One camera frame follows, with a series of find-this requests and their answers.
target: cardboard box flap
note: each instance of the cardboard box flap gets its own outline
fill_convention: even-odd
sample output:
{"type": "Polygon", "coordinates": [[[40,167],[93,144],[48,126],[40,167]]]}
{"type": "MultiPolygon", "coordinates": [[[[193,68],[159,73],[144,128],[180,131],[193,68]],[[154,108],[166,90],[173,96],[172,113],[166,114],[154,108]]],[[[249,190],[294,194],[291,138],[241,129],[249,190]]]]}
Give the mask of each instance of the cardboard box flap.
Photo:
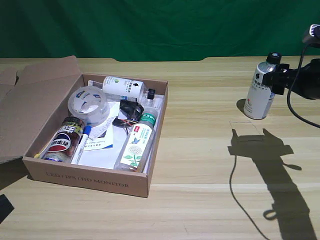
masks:
{"type": "Polygon", "coordinates": [[[0,101],[15,86],[17,78],[17,70],[14,67],[8,67],[0,72],[0,101]]]}
{"type": "Polygon", "coordinates": [[[51,126],[59,127],[68,115],[70,94],[83,85],[81,74],[16,85],[0,101],[0,164],[27,154],[43,129],[54,133],[56,129],[46,124],[50,121],[51,126]],[[56,113],[61,106],[63,115],[56,113]]]}
{"type": "Polygon", "coordinates": [[[67,76],[81,74],[77,58],[67,56],[26,66],[19,76],[17,86],[60,79],[67,76]]]}
{"type": "Polygon", "coordinates": [[[17,70],[14,67],[8,67],[0,72],[0,84],[14,86],[16,84],[17,70]]]}

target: robotic arm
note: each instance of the robotic arm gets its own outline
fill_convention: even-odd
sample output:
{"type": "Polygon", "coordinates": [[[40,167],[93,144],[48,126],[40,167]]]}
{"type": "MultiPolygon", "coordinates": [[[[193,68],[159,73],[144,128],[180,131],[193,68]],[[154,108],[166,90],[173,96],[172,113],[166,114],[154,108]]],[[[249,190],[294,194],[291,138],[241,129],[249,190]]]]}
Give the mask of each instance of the robotic arm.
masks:
{"type": "Polygon", "coordinates": [[[304,33],[302,42],[305,47],[301,53],[298,68],[290,69],[290,65],[286,63],[277,64],[273,71],[264,74],[262,83],[269,86],[271,91],[278,95],[283,95],[285,88],[289,89],[287,105],[292,114],[303,122],[320,128],[319,124],[299,116],[290,104],[291,92],[309,100],[320,99],[320,58],[312,59],[310,63],[302,67],[306,49],[308,47],[320,48],[320,24],[312,24],[304,33]]]}

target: white bottle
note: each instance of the white bottle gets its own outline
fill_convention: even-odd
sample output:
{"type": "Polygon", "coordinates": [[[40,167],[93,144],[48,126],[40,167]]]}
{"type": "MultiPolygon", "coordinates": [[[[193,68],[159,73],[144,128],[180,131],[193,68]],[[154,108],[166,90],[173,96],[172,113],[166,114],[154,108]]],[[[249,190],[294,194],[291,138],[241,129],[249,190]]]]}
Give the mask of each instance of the white bottle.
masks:
{"type": "Polygon", "coordinates": [[[114,164],[114,169],[142,173],[155,138],[154,126],[158,111],[153,107],[153,97],[149,94],[143,104],[144,111],[140,121],[132,126],[126,137],[120,154],[114,164]]]}
{"type": "Polygon", "coordinates": [[[260,62],[254,71],[252,84],[246,97],[243,111],[251,119],[264,119],[274,100],[275,94],[271,92],[270,87],[263,85],[264,74],[272,72],[274,67],[281,61],[281,54],[270,52],[266,61],[260,62]]]}
{"type": "Polygon", "coordinates": [[[142,81],[136,81],[115,76],[106,76],[102,86],[103,92],[109,98],[128,100],[141,103],[147,98],[149,89],[142,81]]]}

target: cardboard box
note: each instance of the cardboard box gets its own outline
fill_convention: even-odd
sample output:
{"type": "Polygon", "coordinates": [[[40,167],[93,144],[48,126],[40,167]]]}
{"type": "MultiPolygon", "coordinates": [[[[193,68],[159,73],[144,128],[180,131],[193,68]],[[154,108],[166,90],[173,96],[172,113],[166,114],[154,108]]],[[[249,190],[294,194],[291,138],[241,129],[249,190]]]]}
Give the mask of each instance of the cardboard box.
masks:
{"type": "Polygon", "coordinates": [[[14,88],[16,79],[16,69],[14,67],[9,67],[0,72],[0,101],[14,88]]]}
{"type": "Polygon", "coordinates": [[[104,78],[105,75],[82,74],[75,56],[27,66],[15,87],[0,101],[0,163],[23,157],[31,177],[37,181],[148,197],[167,106],[166,81],[131,78],[164,95],[146,173],[33,158],[69,116],[69,96],[86,86],[88,80],[103,82],[104,78]]]}

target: blue marker cap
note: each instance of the blue marker cap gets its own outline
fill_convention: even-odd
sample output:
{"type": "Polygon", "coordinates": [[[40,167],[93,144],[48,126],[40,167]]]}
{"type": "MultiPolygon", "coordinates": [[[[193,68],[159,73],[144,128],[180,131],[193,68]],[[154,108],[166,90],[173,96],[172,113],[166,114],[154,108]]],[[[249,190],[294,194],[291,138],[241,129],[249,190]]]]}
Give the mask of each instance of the blue marker cap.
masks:
{"type": "Polygon", "coordinates": [[[83,134],[89,135],[91,132],[91,128],[92,128],[92,126],[89,126],[89,125],[85,126],[83,134]]]}

